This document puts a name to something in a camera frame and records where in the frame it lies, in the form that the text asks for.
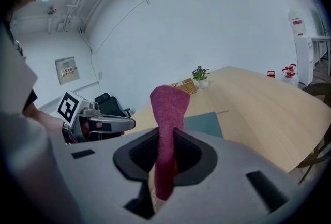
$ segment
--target small plant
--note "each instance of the small plant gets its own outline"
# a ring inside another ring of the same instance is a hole
[[[195,71],[192,72],[193,79],[196,81],[207,79],[206,74],[210,74],[206,72],[207,70],[209,69],[202,69],[201,66],[198,66],[198,68],[196,68]]]

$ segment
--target pink sock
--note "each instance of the pink sock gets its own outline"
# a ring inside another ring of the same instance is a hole
[[[160,86],[151,93],[154,118],[159,126],[159,150],[155,163],[155,193],[167,200],[177,173],[174,156],[173,129],[184,128],[184,114],[190,95],[170,86]]]

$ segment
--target green mat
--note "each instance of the green mat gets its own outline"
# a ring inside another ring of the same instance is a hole
[[[184,128],[223,138],[215,112],[185,118]]]

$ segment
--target plant pot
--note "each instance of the plant pot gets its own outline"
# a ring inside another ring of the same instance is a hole
[[[201,89],[205,89],[205,88],[209,87],[209,80],[207,78],[204,80],[198,81],[198,83],[199,83],[199,86]]]

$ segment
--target potted plant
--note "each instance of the potted plant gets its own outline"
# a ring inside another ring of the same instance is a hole
[[[193,79],[198,81],[200,88],[208,88],[209,87],[209,81],[207,78],[207,73],[209,69],[203,69],[201,66],[198,66],[194,72],[192,72]]]

